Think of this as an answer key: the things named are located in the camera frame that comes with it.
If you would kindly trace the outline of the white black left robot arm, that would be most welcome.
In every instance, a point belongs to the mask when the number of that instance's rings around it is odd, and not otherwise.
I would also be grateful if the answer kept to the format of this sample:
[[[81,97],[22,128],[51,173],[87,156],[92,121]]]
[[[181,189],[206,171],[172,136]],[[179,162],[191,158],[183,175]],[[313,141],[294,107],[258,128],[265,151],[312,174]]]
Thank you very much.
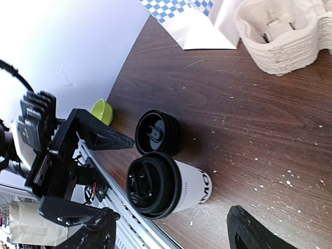
[[[73,154],[83,139],[92,150],[120,150],[134,140],[108,127],[84,109],[67,119],[53,111],[28,109],[12,128],[1,127],[1,169],[25,179],[25,190],[40,200],[45,219],[71,227],[90,220],[99,210],[71,201],[76,185],[108,188],[101,170],[79,165]]]

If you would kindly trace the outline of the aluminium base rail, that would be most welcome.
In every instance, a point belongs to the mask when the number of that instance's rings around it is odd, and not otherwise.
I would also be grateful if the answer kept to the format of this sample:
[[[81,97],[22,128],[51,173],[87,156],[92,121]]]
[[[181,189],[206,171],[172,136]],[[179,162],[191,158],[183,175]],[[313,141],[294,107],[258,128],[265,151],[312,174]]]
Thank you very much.
[[[116,222],[115,248],[181,248],[181,246],[160,229],[153,221],[143,218],[130,205],[126,193],[97,161],[84,140],[78,143],[82,155],[80,162],[91,162],[109,184],[102,202],[94,201],[93,206],[109,207],[120,214]]]

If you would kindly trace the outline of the black plastic cup lid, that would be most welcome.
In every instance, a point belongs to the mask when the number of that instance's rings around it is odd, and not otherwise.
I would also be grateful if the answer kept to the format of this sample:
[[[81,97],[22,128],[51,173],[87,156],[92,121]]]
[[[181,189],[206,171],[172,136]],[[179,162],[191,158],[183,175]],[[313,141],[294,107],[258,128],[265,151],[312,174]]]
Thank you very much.
[[[174,159],[164,153],[149,153],[131,162],[126,194],[130,205],[144,218],[169,216],[179,204],[182,177]]]

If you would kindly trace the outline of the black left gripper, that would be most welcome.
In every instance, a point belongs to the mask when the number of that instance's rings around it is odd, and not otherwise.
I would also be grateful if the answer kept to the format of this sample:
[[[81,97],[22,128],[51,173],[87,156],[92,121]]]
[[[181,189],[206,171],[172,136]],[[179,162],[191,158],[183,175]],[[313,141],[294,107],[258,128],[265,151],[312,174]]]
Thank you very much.
[[[100,209],[69,200],[78,181],[77,162],[73,154],[79,139],[84,140],[91,150],[130,149],[135,141],[105,125],[84,109],[73,109],[66,120],[57,120],[58,127],[49,145],[44,151],[36,152],[37,157],[26,178],[25,190],[42,198],[39,214],[57,225],[83,225],[87,228],[113,225],[120,219],[120,214],[112,209]]]

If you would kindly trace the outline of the single white paper cup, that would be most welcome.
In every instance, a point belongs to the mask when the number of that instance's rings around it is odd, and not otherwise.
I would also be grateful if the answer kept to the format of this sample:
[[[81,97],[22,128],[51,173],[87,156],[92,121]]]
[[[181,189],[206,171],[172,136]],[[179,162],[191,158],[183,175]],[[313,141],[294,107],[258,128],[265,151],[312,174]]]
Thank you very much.
[[[150,220],[203,204],[212,189],[212,180],[206,172],[164,153],[146,154],[132,161],[128,168],[128,201]]]

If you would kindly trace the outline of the blue checkered paper bag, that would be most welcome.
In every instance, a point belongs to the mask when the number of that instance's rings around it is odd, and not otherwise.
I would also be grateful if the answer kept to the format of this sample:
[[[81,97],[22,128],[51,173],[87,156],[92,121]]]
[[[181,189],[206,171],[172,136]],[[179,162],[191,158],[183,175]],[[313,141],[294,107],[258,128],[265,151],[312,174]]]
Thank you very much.
[[[139,0],[183,50],[237,49],[234,0]]]

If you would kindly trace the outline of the brown paper bag outside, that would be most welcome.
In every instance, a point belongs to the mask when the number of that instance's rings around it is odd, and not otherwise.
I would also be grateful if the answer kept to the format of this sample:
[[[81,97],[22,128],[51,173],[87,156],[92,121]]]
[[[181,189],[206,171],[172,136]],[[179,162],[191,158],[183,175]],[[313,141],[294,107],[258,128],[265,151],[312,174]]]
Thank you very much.
[[[67,239],[68,229],[40,216],[37,203],[11,202],[9,220],[11,243],[57,246]]]

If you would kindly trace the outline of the green bowl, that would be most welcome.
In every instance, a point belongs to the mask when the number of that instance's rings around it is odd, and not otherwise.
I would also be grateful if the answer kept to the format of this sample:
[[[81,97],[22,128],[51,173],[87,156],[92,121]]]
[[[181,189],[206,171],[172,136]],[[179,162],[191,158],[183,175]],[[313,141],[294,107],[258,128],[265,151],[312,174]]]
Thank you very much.
[[[104,99],[99,99],[94,104],[91,114],[107,126],[113,121],[113,108]]]

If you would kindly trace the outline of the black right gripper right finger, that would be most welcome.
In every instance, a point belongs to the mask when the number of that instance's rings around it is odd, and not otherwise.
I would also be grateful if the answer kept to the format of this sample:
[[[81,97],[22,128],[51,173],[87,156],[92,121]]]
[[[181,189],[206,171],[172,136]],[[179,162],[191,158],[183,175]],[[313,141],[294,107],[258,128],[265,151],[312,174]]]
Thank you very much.
[[[230,248],[291,248],[295,246],[274,235],[240,205],[232,206],[227,215]]]

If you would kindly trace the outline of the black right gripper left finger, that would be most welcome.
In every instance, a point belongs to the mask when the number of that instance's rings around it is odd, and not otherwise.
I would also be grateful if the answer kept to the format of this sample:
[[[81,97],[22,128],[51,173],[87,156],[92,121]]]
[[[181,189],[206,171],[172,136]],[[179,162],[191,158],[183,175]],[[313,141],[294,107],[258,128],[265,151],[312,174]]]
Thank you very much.
[[[54,248],[115,248],[116,212],[100,209],[67,240]]]

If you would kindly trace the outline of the stack of black cup lids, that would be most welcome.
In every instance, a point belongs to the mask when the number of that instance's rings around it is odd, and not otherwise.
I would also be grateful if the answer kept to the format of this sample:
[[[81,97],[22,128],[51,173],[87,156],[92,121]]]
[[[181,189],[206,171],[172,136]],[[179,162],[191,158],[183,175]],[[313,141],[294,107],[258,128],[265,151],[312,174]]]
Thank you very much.
[[[180,151],[181,143],[181,126],[175,117],[152,109],[139,119],[135,146],[141,155],[160,152],[174,156]]]

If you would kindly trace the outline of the brown pulp cup carrier stack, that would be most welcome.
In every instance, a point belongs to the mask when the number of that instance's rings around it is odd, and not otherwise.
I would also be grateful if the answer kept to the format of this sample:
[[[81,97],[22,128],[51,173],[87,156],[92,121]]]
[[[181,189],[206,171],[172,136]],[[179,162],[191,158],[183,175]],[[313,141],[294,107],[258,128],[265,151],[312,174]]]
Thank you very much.
[[[233,18],[251,58],[268,74],[283,76],[331,51],[331,1],[242,1]]]

